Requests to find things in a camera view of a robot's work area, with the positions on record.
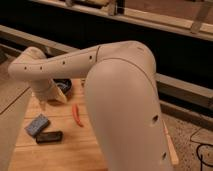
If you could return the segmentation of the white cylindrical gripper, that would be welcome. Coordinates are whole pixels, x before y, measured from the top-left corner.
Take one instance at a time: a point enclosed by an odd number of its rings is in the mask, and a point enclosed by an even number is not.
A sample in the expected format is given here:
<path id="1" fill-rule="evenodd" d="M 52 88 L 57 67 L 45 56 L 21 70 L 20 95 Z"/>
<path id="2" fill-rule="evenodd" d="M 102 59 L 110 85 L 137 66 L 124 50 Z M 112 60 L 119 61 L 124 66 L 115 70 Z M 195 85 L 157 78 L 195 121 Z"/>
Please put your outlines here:
<path id="1" fill-rule="evenodd" d="M 61 103 L 67 102 L 67 97 L 52 79 L 32 81 L 30 87 L 40 101 L 56 100 Z"/>

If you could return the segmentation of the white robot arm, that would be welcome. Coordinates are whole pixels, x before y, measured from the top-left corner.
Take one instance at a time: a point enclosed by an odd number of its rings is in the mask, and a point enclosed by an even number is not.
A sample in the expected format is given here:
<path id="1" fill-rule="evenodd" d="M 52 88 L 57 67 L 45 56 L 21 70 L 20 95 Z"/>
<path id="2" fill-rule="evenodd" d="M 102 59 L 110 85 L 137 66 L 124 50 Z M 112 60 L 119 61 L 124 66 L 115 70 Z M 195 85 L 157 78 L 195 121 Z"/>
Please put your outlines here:
<path id="1" fill-rule="evenodd" d="M 173 171 L 156 85 L 156 62 L 138 41 L 48 58 L 25 49 L 8 68 L 41 101 L 64 102 L 56 79 L 83 78 L 90 123 L 109 171 Z"/>

